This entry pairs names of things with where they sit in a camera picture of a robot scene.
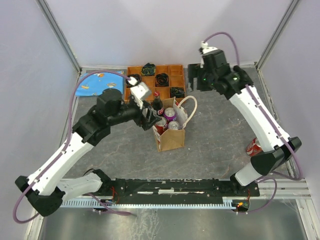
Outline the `red cola can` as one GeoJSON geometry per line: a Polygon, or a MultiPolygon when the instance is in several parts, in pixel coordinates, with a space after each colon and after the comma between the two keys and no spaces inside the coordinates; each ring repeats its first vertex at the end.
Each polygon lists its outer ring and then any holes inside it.
{"type": "Polygon", "coordinates": [[[257,137],[255,137],[246,147],[245,149],[246,153],[250,156],[253,157],[257,154],[259,154],[262,151],[260,142],[257,137]]]}
{"type": "Polygon", "coordinates": [[[161,119],[155,124],[155,128],[157,133],[161,136],[168,129],[168,122],[165,117],[161,117],[161,119]]]}

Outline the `glass cola bottle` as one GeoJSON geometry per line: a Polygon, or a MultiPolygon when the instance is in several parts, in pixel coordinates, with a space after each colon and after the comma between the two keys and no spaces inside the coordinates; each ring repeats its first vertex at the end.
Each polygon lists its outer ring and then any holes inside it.
{"type": "Polygon", "coordinates": [[[152,102],[152,107],[156,111],[156,114],[158,116],[163,116],[164,105],[163,105],[163,102],[162,102],[162,100],[160,98],[160,93],[158,91],[155,91],[153,93],[153,95],[154,95],[154,99],[153,99],[153,102],[152,102]]]}

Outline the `purple Fanta can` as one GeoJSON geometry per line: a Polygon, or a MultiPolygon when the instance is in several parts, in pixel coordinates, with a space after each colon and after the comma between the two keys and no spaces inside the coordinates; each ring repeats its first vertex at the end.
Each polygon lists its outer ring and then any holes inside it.
{"type": "Polygon", "coordinates": [[[163,112],[163,116],[168,123],[177,119],[177,114],[173,107],[167,107],[163,112]]]}
{"type": "Polygon", "coordinates": [[[167,127],[168,127],[169,130],[181,130],[182,129],[180,123],[178,121],[176,121],[176,120],[170,121],[168,123],[167,127]]]}

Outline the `burlap canvas watermelon bag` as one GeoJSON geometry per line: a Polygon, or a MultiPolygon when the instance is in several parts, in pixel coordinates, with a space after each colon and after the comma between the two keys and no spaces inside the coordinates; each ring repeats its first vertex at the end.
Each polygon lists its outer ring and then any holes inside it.
{"type": "Polygon", "coordinates": [[[152,127],[158,152],[181,148],[185,145],[185,128],[196,113],[198,107],[196,98],[191,95],[183,98],[180,102],[178,102],[174,97],[165,99],[162,103],[165,110],[168,108],[174,109],[176,113],[175,121],[179,123],[179,129],[166,129],[161,132],[160,128],[156,125],[152,127]],[[188,114],[182,106],[186,100],[194,101],[194,108],[191,114],[188,114]]]}

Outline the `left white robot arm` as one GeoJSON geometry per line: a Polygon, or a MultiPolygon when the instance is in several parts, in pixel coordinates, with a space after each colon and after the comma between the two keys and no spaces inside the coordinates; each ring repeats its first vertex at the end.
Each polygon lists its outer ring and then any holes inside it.
{"type": "Polygon", "coordinates": [[[142,85],[130,89],[129,102],[124,103],[117,89],[106,89],[96,99],[96,105],[82,116],[67,134],[66,141],[37,171],[29,176],[19,176],[16,186],[39,215],[47,217],[63,202],[78,196],[98,193],[106,195],[113,182],[102,170],[62,182],[71,167],[103,138],[111,127],[133,120],[145,131],[160,117],[145,100],[151,90],[142,85]]]}

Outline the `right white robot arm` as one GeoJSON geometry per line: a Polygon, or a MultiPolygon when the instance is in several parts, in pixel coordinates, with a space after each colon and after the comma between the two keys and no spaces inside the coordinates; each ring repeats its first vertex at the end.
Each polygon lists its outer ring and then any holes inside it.
{"type": "Polygon", "coordinates": [[[234,105],[247,121],[260,143],[262,152],[230,177],[229,189],[236,196],[247,191],[248,185],[272,173],[293,157],[301,147],[299,137],[291,137],[276,122],[247,72],[238,65],[230,67],[223,50],[201,47],[200,63],[188,65],[192,90],[217,91],[234,105]]]}

